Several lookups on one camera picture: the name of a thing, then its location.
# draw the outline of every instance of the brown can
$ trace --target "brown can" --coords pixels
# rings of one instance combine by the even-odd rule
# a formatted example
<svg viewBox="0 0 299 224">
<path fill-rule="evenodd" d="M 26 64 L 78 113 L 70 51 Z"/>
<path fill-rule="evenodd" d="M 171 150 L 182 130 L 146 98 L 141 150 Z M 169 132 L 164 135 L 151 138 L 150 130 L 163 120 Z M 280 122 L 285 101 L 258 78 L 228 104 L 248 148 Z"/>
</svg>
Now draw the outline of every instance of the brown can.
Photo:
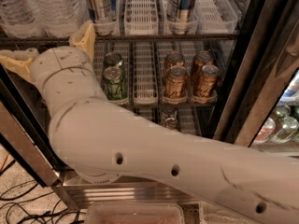
<svg viewBox="0 0 299 224">
<path fill-rule="evenodd" d="M 190 82 L 192 86 L 195 84 L 196 79 L 199 77 L 200 71 L 203 66 L 206 64 L 213 64 L 213 62 L 213 56 L 207 50 L 200 51 L 193 57 L 190 72 Z"/>
<path fill-rule="evenodd" d="M 215 89 L 219 76 L 220 71 L 215 65 L 204 65 L 199 78 L 195 81 L 193 95 L 197 97 L 209 97 Z"/>
<path fill-rule="evenodd" d="M 171 99 L 184 97 L 187 79 L 185 67 L 178 65 L 171 67 L 165 77 L 164 97 Z"/>
<path fill-rule="evenodd" d="M 166 77 L 167 72 L 172 66 L 184 66 L 185 65 L 185 59 L 184 56 L 179 53 L 178 51 L 171 51 L 169 52 L 166 57 L 164 58 L 164 71 L 163 71 L 163 78 Z"/>
</svg>

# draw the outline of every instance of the black screw hole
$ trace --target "black screw hole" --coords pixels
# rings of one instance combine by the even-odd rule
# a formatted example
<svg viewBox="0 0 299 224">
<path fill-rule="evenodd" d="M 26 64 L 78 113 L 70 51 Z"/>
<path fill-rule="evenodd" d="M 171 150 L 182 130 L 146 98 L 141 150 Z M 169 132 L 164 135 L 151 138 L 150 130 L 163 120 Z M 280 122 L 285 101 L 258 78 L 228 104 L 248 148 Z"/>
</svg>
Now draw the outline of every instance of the black screw hole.
<svg viewBox="0 0 299 224">
<path fill-rule="evenodd" d="M 172 167 L 172 170 L 171 170 L 171 175 L 172 176 L 177 176 L 179 174 L 179 167 L 177 164 L 175 164 L 173 167 Z"/>
<path fill-rule="evenodd" d="M 261 214 L 265 211 L 266 207 L 267 207 L 266 203 L 264 203 L 264 202 L 258 203 L 258 205 L 255 208 L 255 212 L 258 214 Z"/>
<path fill-rule="evenodd" d="M 116 160 L 116 163 L 118 165 L 121 165 L 123 163 L 123 156 L 122 156 L 122 154 L 121 153 L 117 153 L 115 155 L 115 160 Z"/>
</svg>

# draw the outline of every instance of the floor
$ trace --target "floor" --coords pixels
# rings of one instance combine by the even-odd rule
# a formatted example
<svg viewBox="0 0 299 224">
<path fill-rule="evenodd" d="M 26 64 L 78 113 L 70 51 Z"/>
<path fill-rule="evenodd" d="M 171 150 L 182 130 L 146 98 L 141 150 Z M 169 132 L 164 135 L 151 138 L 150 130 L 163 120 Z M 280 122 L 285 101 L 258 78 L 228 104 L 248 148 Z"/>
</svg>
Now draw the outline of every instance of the floor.
<svg viewBox="0 0 299 224">
<path fill-rule="evenodd" d="M 0 165 L 3 163 L 6 158 L 7 152 L 0 146 Z M 9 155 L 6 161 L 6 164 L 3 169 L 7 167 L 13 161 L 13 158 Z M 36 184 L 34 179 L 29 176 L 22 167 L 15 162 L 9 169 L 7 169 L 0 176 L 0 197 L 1 199 L 11 199 L 16 196 L 22 195 L 28 189 L 33 187 Z M 32 200 L 31 202 L 21 203 L 23 201 L 28 201 L 34 198 L 40 197 L 39 199 Z M 0 224 L 17 224 L 17 223 L 83 223 L 85 218 L 84 213 L 86 210 L 83 210 L 79 215 L 77 221 L 77 213 L 69 213 L 69 211 L 62 212 L 59 216 L 52 218 L 53 213 L 59 213 L 65 210 L 66 206 L 63 202 L 60 202 L 59 197 L 52 192 L 51 188 L 42 188 L 37 185 L 32 189 L 28 194 L 20 197 L 17 200 L 13 201 L 2 201 L 0 200 Z M 29 217 L 29 215 L 43 215 L 46 212 L 44 219 L 34 219 L 30 218 L 28 220 L 22 221 L 24 218 Z"/>
</svg>

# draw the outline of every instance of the open refrigerator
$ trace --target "open refrigerator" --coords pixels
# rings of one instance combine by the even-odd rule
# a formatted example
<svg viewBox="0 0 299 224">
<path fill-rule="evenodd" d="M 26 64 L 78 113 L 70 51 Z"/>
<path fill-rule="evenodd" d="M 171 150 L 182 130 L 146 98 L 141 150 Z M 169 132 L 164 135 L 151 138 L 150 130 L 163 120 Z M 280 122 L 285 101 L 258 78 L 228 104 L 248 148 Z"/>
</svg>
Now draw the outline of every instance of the open refrigerator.
<svg viewBox="0 0 299 224">
<path fill-rule="evenodd" d="M 167 0 L 118 1 L 118 22 L 108 28 L 111 34 L 96 37 L 93 69 L 98 82 L 102 82 L 105 55 L 117 51 L 126 65 L 129 94 L 128 102 L 121 106 L 158 124 L 163 122 L 164 108 L 171 106 L 177 110 L 180 132 L 248 147 L 298 67 L 297 54 L 283 51 L 288 42 L 298 41 L 298 0 L 198 0 L 185 35 L 174 35 L 179 28 L 167 23 Z M 0 39 L 0 49 L 37 48 L 40 53 L 68 45 L 67 38 L 19 39 L 2 35 Z M 196 103 L 188 83 L 186 100 L 175 105 L 165 101 L 163 64 L 171 50 L 184 55 L 188 72 L 198 51 L 211 52 L 221 71 L 215 99 Z M 273 59 L 280 59 L 278 68 Z M 0 72 L 1 120 L 7 120 L 0 126 L 1 144 L 69 208 L 85 209 L 94 202 L 116 200 L 179 203 L 186 223 L 251 223 L 148 179 L 122 176 L 114 181 L 115 176 L 103 174 L 97 184 L 85 181 L 52 151 L 47 135 L 49 112 L 36 88 L 2 67 Z M 270 88 L 273 96 L 268 99 L 263 92 Z M 260 103 L 252 99 L 256 92 Z"/>
</svg>

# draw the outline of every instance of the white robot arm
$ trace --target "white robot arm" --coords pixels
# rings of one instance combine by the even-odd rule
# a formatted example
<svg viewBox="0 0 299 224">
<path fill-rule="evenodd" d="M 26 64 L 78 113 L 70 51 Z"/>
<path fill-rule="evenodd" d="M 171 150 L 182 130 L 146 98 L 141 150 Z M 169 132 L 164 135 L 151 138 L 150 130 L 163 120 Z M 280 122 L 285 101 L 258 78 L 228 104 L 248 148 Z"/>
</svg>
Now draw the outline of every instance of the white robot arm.
<svg viewBox="0 0 299 224">
<path fill-rule="evenodd" d="M 170 131 L 113 105 L 89 60 L 59 47 L 30 66 L 50 111 L 51 146 L 79 175 L 146 177 L 262 223 L 298 222 L 298 160 Z"/>
</svg>

